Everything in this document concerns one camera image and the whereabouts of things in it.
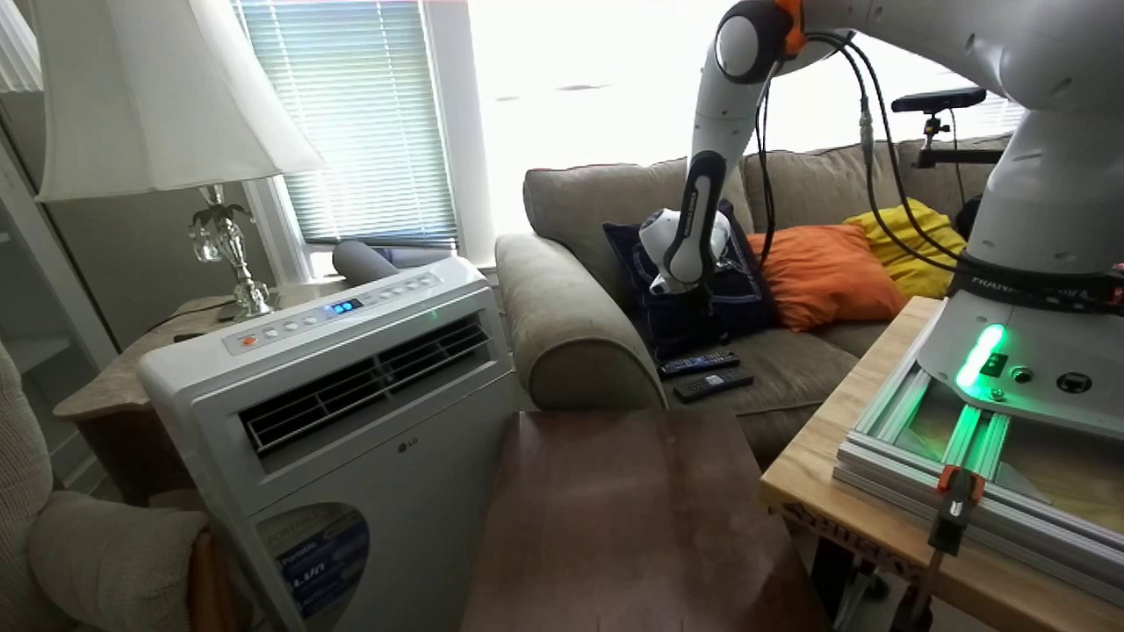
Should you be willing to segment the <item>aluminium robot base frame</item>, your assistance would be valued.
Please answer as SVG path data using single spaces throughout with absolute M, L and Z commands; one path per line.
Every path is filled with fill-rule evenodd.
M 962 418 L 965 405 L 946 382 L 904 361 L 839 443 L 834 478 L 932 528 L 943 470 L 977 470 L 984 495 L 969 507 L 965 546 L 1122 605 L 1124 447 L 1021 418 L 986 443 L 991 418 L 982 418 L 951 448 Z

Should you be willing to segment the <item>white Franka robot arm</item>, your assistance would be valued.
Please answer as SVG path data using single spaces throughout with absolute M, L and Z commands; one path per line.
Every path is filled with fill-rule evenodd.
M 864 31 L 1021 108 L 916 364 L 962 405 L 1124 434 L 1124 0 L 739 0 L 697 97 L 687 192 L 644 233 L 655 289 L 715 272 L 715 216 L 767 84 Z

